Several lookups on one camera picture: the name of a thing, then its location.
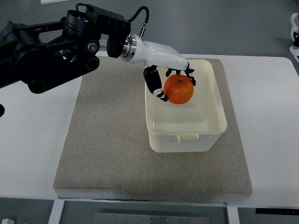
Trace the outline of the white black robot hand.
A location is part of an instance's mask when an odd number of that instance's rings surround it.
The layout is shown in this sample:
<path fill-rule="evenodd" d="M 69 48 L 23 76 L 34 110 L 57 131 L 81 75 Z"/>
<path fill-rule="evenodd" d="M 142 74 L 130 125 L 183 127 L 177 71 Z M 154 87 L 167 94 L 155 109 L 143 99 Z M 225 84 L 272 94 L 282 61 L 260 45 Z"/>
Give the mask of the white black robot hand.
<path fill-rule="evenodd" d="M 196 73 L 193 67 L 187 59 L 170 46 L 138 39 L 136 40 L 135 54 L 131 62 L 143 62 L 147 66 L 143 76 L 148 90 L 164 102 L 168 101 L 168 98 L 163 91 L 157 67 L 167 69 L 165 74 L 167 77 L 172 71 L 177 74 L 183 71 L 192 84 L 196 85 Z"/>

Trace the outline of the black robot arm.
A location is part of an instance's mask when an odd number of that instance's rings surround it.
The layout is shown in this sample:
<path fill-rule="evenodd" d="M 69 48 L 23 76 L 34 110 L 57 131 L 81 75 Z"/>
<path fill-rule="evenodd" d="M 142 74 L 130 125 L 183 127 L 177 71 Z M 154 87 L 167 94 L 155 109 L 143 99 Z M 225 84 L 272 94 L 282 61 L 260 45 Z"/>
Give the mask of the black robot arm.
<path fill-rule="evenodd" d="M 9 21 L 0 33 L 0 85 L 22 81 L 35 94 L 51 90 L 99 67 L 103 34 L 108 55 L 118 58 L 128 49 L 130 32 L 131 20 L 90 4 L 56 22 Z"/>

